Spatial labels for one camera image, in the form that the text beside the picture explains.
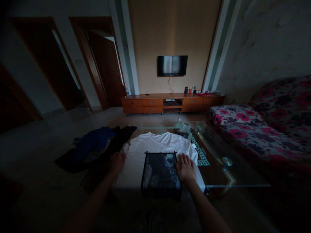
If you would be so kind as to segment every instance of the drawer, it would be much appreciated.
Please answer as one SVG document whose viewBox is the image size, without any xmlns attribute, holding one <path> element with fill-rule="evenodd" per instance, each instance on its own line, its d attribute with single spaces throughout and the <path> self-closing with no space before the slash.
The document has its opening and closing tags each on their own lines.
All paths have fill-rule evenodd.
<svg viewBox="0 0 311 233">
<path fill-rule="evenodd" d="M 181 111 L 182 112 L 200 112 L 202 109 L 201 105 L 187 105 L 187 106 L 182 106 Z"/>
<path fill-rule="evenodd" d="M 142 100 L 121 100 L 123 107 L 141 107 L 143 105 Z"/>
<path fill-rule="evenodd" d="M 211 107 L 210 105 L 202 105 L 201 111 L 202 111 L 202 112 L 205 112 L 205 111 L 207 111 L 210 107 Z"/>
<path fill-rule="evenodd" d="M 182 105 L 202 105 L 203 98 L 184 98 Z"/>
<path fill-rule="evenodd" d="M 223 98 L 216 97 L 216 98 L 204 98 L 203 100 L 203 105 L 209 105 L 210 107 L 212 106 L 218 106 L 223 103 Z"/>
<path fill-rule="evenodd" d="M 143 107 L 144 113 L 161 113 L 163 112 L 163 107 L 154 106 L 154 107 Z"/>
<path fill-rule="evenodd" d="M 123 112 L 125 114 L 143 113 L 143 107 L 123 107 Z"/>
<path fill-rule="evenodd" d="M 163 106 L 163 99 L 146 99 L 146 100 L 143 100 L 143 106 Z"/>
</svg>

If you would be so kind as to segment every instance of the person's left hand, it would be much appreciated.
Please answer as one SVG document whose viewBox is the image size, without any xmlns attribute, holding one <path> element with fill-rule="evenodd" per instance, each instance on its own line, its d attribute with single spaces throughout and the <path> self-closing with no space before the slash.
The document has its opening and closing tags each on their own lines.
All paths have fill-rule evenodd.
<svg viewBox="0 0 311 233">
<path fill-rule="evenodd" d="M 117 176 L 124 168 L 126 155 L 123 152 L 114 153 L 110 158 L 109 174 Z"/>
</svg>

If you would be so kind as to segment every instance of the wall-mounted tv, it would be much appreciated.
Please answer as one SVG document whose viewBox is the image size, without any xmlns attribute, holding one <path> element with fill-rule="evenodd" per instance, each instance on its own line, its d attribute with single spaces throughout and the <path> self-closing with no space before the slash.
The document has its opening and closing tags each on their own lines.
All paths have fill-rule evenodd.
<svg viewBox="0 0 311 233">
<path fill-rule="evenodd" d="M 158 76 L 186 75 L 188 56 L 158 56 Z"/>
</svg>

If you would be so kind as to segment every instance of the decorative border pattern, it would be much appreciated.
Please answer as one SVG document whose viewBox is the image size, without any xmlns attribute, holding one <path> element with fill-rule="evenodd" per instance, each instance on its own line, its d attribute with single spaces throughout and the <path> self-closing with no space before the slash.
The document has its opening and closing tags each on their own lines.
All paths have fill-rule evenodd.
<svg viewBox="0 0 311 233">
<path fill-rule="evenodd" d="M 137 127 L 137 129 L 172 129 L 172 128 L 180 128 L 180 127 L 177 126 Z"/>
<path fill-rule="evenodd" d="M 195 149 L 197 150 L 201 160 L 198 159 L 198 166 L 210 166 L 206 156 L 204 155 L 203 151 L 201 150 L 200 146 L 198 145 L 197 141 L 194 139 L 194 136 L 191 134 L 191 142 L 195 145 Z"/>
<path fill-rule="evenodd" d="M 137 129 L 179 129 L 180 127 L 177 126 L 162 126 L 162 127 L 137 127 Z M 200 146 L 198 145 L 197 141 L 194 139 L 190 129 L 185 127 L 188 134 L 191 134 L 191 142 L 195 145 L 195 149 L 200 156 L 198 158 L 198 166 L 210 166 L 206 156 L 204 155 L 203 151 L 201 150 Z"/>
</svg>

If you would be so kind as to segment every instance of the hand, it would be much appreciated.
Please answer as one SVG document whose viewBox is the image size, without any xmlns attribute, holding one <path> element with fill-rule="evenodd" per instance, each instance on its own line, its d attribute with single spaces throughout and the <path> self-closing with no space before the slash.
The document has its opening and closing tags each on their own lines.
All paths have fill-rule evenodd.
<svg viewBox="0 0 311 233">
<path fill-rule="evenodd" d="M 189 181 L 196 181 L 197 180 L 197 174 L 195 172 L 195 165 L 193 161 L 189 158 L 189 156 L 182 154 L 178 155 L 179 158 L 179 163 L 176 164 L 176 169 L 177 169 L 177 175 L 179 179 L 183 183 L 187 183 Z"/>
<path fill-rule="evenodd" d="M 114 153 L 110 158 L 109 174 L 117 176 L 124 168 L 126 155 L 123 152 Z"/>
</svg>

